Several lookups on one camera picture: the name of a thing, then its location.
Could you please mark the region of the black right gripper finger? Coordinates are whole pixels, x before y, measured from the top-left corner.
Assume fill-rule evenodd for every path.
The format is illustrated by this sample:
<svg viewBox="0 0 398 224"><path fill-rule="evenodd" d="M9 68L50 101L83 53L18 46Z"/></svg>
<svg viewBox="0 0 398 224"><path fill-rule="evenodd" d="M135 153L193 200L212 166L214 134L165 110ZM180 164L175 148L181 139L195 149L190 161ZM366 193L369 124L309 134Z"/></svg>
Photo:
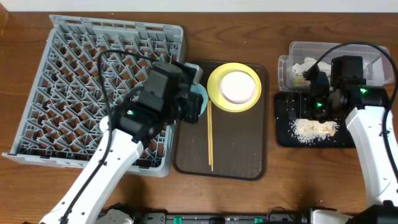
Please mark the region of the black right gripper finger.
<svg viewBox="0 0 398 224"><path fill-rule="evenodd" d="M327 120L329 118L326 96L316 96L311 98L310 115L314 120Z"/></svg>
<svg viewBox="0 0 398 224"><path fill-rule="evenodd" d="M301 93L289 93L287 97L287 112L290 120L301 119Z"/></svg>

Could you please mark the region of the light blue bowl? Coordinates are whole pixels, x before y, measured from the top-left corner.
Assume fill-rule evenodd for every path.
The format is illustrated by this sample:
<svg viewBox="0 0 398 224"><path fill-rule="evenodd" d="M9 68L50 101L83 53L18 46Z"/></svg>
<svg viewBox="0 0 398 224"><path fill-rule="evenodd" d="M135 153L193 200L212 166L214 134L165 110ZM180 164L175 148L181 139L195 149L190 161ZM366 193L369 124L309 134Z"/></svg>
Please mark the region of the light blue bowl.
<svg viewBox="0 0 398 224"><path fill-rule="evenodd" d="M201 109L200 109L200 114L199 114L199 116L201 116L205 112L205 109L206 109L207 103L208 103L207 90L205 89L205 87L203 85L197 84L197 85L192 85L190 88L190 91L200 94L203 98L203 103L201 104Z"/></svg>

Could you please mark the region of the white paper napkin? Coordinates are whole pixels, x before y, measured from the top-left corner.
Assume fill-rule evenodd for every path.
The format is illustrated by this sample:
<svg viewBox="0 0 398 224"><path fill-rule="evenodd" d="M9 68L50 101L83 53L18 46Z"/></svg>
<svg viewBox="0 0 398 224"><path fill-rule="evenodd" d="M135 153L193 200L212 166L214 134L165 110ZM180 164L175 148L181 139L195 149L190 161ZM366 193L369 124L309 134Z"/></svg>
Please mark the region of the white paper napkin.
<svg viewBox="0 0 398 224"><path fill-rule="evenodd" d="M298 64L295 63L293 65L293 72L297 76L302 76L304 72L308 71L314 63L317 61L314 58L306 57L304 59L304 63ZM329 77L331 75L331 65L325 62L319 62L318 68L320 69L321 72L325 72L326 75Z"/></svg>

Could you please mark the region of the pink white bowl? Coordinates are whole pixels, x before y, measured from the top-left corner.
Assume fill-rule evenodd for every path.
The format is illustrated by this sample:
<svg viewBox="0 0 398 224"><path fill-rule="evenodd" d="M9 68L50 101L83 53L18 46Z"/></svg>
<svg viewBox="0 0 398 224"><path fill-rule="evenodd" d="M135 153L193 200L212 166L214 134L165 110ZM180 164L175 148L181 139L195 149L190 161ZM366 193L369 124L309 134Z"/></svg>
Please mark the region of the pink white bowl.
<svg viewBox="0 0 398 224"><path fill-rule="evenodd" d="M230 103L247 103L254 97L255 91L254 80L244 72L228 73L220 82L220 93Z"/></svg>

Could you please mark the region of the yellow round plate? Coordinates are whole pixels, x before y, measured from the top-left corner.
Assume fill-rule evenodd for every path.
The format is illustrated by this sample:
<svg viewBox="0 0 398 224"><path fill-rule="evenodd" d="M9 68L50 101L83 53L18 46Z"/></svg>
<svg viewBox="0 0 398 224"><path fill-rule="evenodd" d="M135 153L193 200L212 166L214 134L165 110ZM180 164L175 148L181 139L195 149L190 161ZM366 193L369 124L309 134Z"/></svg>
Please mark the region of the yellow round plate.
<svg viewBox="0 0 398 224"><path fill-rule="evenodd" d="M228 102L220 93L221 79L231 72L244 72L247 73L256 84L256 91L254 97L243 104L234 104ZM262 92L262 84L259 75L249 66L242 63L224 63L217 66L210 74L207 81L207 92L210 100L214 105L222 110L238 113L252 108L259 100Z"/></svg>

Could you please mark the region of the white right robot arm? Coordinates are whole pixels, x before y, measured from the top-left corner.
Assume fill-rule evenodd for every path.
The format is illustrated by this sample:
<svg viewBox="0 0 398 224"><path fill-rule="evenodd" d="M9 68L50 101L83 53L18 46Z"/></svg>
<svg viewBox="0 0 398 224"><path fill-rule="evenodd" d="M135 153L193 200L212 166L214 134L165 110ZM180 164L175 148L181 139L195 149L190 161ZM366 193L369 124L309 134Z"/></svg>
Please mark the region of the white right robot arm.
<svg viewBox="0 0 398 224"><path fill-rule="evenodd" d="M313 65L304 72L308 93L287 99L290 119L332 121L342 119L358 152L366 187L366 209L355 215L315 208L310 223L397 223L397 140L392 126L393 99L363 77L363 59L333 58L331 74Z"/></svg>

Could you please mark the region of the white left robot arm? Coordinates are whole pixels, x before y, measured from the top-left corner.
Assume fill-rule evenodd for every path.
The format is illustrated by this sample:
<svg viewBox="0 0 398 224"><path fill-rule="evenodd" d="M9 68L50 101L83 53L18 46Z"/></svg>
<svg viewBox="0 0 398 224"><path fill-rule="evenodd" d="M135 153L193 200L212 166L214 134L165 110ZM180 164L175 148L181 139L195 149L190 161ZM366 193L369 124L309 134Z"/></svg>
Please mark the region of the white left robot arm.
<svg viewBox="0 0 398 224"><path fill-rule="evenodd" d="M191 87L202 75L192 63L154 62L145 84L133 88L101 120L103 137L97 150L41 223L94 223L121 177L165 125L198 122L204 99Z"/></svg>

